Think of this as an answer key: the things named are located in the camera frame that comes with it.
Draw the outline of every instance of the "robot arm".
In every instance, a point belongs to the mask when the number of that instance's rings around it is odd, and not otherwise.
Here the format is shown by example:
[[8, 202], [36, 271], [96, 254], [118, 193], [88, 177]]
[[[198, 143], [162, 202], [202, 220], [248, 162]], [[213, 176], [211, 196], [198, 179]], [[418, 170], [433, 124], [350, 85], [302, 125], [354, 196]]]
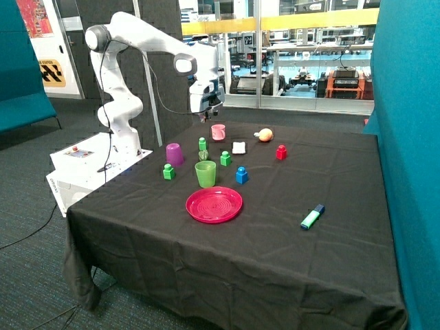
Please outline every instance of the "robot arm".
[[110, 24], [95, 25], [87, 29], [85, 40], [91, 62], [102, 90], [113, 101], [98, 110], [98, 118], [109, 126], [119, 140], [119, 147], [127, 153], [140, 150], [138, 132], [129, 126], [129, 120], [142, 111], [142, 101], [125, 85], [116, 56], [128, 46], [142, 52], [173, 54], [174, 67], [180, 76], [196, 75], [190, 87], [192, 113], [213, 111], [224, 101], [223, 86], [219, 84], [217, 50], [209, 45], [193, 46], [159, 31], [152, 25], [125, 12], [117, 12]]

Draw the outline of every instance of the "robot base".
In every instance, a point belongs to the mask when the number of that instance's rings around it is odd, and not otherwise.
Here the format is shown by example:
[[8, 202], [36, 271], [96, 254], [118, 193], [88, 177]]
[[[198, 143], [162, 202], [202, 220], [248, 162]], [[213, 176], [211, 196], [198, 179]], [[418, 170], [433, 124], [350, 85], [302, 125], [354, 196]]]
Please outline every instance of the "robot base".
[[64, 217], [70, 206], [152, 153], [142, 149], [138, 156], [121, 159], [114, 148], [109, 156], [109, 147], [109, 135], [99, 133], [50, 155], [55, 171], [46, 179]]

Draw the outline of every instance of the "teal chair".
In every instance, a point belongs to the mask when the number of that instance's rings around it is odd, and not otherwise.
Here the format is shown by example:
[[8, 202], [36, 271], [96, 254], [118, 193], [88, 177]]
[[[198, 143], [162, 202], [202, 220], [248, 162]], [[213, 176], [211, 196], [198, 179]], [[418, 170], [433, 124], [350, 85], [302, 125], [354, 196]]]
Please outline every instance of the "teal chair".
[[0, 133], [56, 118], [15, 0], [0, 1]]
[[383, 0], [372, 55], [376, 134], [410, 330], [440, 329], [440, 1]]

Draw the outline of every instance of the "highlighter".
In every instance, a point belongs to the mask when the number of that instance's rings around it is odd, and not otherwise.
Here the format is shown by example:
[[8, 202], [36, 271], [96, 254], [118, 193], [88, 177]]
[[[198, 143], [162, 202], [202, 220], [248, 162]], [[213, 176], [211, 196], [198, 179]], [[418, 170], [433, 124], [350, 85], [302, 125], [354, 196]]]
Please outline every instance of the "highlighter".
[[306, 216], [304, 220], [302, 220], [301, 223], [301, 229], [308, 230], [310, 227], [314, 224], [314, 222], [318, 219], [318, 217], [324, 213], [325, 207], [321, 204], [315, 207], [313, 211], [309, 213], [309, 215]]

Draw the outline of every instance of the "green plastic cup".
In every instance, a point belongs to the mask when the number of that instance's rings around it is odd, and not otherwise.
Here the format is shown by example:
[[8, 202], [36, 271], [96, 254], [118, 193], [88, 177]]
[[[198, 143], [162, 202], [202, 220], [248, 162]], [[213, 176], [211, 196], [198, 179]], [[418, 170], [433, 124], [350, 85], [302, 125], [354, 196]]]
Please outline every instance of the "green plastic cup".
[[199, 185], [202, 188], [209, 188], [215, 185], [216, 164], [210, 160], [204, 160], [195, 164], [195, 172]]

